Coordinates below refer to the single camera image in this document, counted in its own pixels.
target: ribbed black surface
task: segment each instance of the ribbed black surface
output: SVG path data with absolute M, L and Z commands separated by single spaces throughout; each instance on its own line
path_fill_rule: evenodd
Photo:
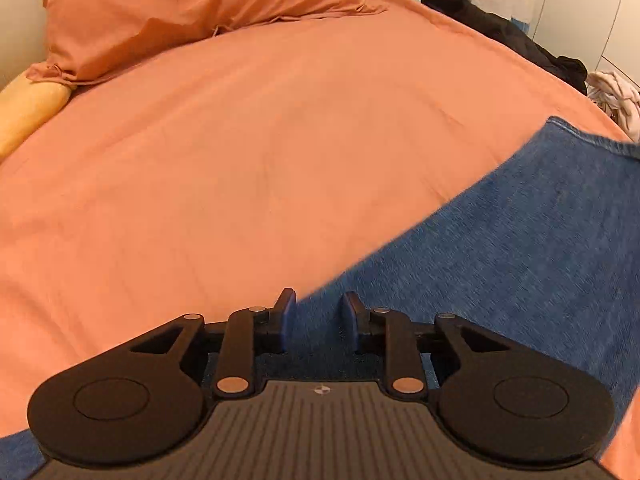
M 426 407 L 376 383 L 271 381 L 223 402 L 193 440 L 120 470 L 50 462 L 35 480 L 610 480 L 593 462 L 551 472 L 503 469 L 468 455 Z

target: black jacket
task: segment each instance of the black jacket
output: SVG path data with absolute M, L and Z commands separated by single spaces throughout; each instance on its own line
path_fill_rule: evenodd
M 525 59 L 555 75 L 565 83 L 574 87 L 581 94 L 587 95 L 585 79 L 587 69 L 578 59 L 554 57 L 544 48 L 536 44 L 515 24 L 496 14 L 484 12 L 468 0 L 421 0 L 431 9 L 437 10 L 477 30 L 486 37 L 508 46 Z

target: headboard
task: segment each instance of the headboard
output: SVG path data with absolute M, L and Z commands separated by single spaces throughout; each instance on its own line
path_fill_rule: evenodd
M 0 89 L 47 57 L 42 0 L 0 0 Z

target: yellow pillow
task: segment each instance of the yellow pillow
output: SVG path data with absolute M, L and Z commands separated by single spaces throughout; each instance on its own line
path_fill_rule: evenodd
M 0 162 L 57 114 L 71 95 L 69 86 L 34 83 L 24 72 L 0 92 Z

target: orange bedsheet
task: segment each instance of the orange bedsheet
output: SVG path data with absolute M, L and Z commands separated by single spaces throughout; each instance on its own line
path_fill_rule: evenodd
M 26 427 L 45 378 L 167 319 L 310 293 L 551 115 L 625 140 L 507 48 L 383 1 L 165 52 L 0 166 L 0 435 Z

